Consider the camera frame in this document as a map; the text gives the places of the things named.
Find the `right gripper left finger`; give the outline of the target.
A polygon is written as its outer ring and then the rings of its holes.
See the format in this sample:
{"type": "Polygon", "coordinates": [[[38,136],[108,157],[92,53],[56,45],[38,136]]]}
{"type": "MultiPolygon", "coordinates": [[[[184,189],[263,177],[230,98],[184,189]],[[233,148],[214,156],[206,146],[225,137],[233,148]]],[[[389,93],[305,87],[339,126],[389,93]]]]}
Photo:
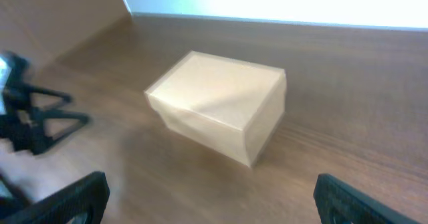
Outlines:
{"type": "Polygon", "coordinates": [[[97,224],[102,221],[109,196],[106,175],[100,171],[37,202],[31,202],[22,188],[1,176],[1,222],[97,224]]]}

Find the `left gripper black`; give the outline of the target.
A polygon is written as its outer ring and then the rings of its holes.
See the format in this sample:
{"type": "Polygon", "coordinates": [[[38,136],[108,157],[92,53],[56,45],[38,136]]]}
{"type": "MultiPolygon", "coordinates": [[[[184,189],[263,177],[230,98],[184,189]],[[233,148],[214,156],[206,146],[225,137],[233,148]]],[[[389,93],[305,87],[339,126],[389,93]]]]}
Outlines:
{"type": "Polygon", "coordinates": [[[26,83],[24,73],[29,62],[12,51],[1,53],[1,138],[12,143],[15,152],[28,150],[39,155],[48,152],[74,132],[90,123],[90,117],[81,112],[59,110],[71,104],[70,94],[26,83]],[[19,113],[29,112],[29,95],[39,94],[60,100],[31,113],[31,123],[23,122],[19,113]]]}

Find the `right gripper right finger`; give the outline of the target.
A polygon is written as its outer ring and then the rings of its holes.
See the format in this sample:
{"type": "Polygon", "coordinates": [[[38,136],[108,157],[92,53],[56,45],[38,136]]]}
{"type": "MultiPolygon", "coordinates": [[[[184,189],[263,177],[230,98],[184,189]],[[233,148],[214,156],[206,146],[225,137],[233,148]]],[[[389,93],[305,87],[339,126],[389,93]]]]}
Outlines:
{"type": "Polygon", "coordinates": [[[314,200],[322,224],[418,224],[327,173],[318,175],[314,200]]]}

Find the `brown cardboard box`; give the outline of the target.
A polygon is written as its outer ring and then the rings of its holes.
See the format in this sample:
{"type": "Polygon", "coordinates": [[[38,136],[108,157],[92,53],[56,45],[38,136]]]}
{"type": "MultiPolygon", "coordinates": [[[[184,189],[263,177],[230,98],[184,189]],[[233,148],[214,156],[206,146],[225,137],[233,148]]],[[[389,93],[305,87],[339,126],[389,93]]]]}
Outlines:
{"type": "Polygon", "coordinates": [[[253,166],[285,112],[286,71],[190,51],[144,95],[167,128],[253,166]]]}

